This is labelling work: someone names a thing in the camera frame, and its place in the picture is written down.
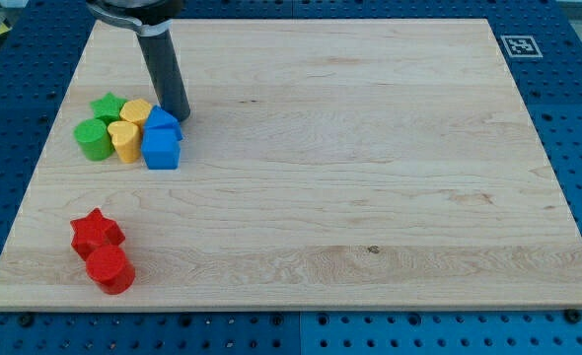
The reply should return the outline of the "robot arm flange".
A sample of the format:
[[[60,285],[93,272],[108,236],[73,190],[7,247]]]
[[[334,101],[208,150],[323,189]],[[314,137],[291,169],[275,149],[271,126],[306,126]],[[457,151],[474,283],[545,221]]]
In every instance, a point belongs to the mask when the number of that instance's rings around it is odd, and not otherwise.
[[[90,13],[99,21],[139,36],[166,32],[185,7],[184,0],[87,0]]]

